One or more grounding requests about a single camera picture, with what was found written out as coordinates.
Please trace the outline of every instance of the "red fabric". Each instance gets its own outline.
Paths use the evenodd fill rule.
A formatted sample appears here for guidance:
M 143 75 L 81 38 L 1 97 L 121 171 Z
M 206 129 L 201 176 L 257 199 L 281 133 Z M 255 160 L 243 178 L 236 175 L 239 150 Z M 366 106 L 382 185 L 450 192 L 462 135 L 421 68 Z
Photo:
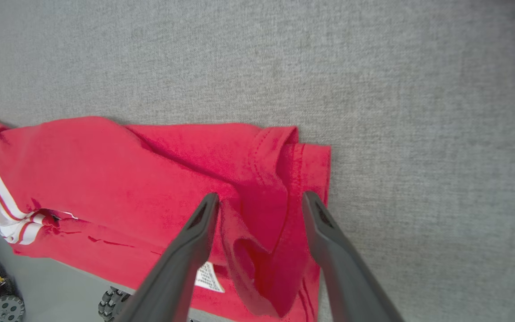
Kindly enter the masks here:
M 299 144 L 295 127 L 0 124 L 0 176 L 18 208 L 62 218 L 45 220 L 33 243 L 12 244 L 17 254 L 136 289 L 204 195 L 217 192 L 209 261 L 225 293 L 195 287 L 192 306 L 237 321 L 317 320 L 319 267 L 301 199 L 312 190 L 327 201 L 329 160 L 329 147 Z

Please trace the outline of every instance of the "gray textile background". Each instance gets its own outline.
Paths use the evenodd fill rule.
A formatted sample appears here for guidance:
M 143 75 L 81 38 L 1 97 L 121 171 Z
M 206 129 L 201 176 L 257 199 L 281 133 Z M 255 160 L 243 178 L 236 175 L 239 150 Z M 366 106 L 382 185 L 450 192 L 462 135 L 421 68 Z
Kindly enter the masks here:
M 92 114 L 295 124 L 407 321 L 515 321 L 513 0 L 0 1 L 0 121 Z

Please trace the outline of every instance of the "white tag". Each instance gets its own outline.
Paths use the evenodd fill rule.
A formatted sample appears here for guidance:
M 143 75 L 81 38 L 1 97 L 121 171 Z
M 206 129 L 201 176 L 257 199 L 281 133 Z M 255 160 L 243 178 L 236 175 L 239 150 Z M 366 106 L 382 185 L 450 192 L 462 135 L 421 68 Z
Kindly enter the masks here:
M 194 285 L 207 288 L 211 291 L 225 293 L 216 277 L 216 273 L 214 273 L 214 265 L 210 262 L 204 263 L 204 265 L 198 269 Z

